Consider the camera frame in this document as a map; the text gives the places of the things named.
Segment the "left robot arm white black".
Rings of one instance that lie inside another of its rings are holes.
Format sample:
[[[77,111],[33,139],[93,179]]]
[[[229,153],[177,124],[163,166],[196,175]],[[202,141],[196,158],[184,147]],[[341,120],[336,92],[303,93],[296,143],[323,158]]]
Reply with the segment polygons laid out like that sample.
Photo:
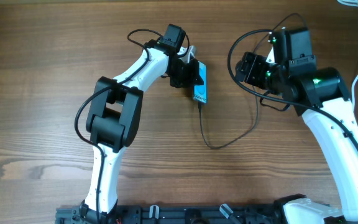
[[[94,152],[91,186],[79,207],[80,217],[88,223],[111,223],[116,217],[117,181],[122,157],[139,129],[144,93],[160,77],[170,86],[193,89],[193,99],[207,102],[206,66],[195,58],[195,47],[179,26],[169,24],[164,34],[141,45],[141,56],[122,74],[101,77],[94,93],[80,106],[79,118],[89,107],[85,128],[90,137],[79,138]]]

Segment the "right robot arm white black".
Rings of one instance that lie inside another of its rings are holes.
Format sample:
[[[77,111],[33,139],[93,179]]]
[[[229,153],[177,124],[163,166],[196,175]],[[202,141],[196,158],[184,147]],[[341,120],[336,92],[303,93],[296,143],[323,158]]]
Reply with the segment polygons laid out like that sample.
[[[304,195],[275,201],[277,223],[358,223],[358,125],[347,86],[318,68],[308,28],[268,30],[272,58],[246,52],[228,71],[245,91],[294,107],[316,138],[334,177],[341,208]]]

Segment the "blue Galaxy S25 smartphone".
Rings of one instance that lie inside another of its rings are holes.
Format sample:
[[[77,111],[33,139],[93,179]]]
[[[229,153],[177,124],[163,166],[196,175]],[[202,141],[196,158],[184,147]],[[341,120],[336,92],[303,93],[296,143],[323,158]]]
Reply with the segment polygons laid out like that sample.
[[[206,104],[208,102],[208,87],[207,87],[207,75],[206,75],[206,65],[202,62],[198,62],[199,65],[199,75],[201,80],[203,81],[202,84],[197,84],[194,86],[193,89],[193,99],[202,103]]]

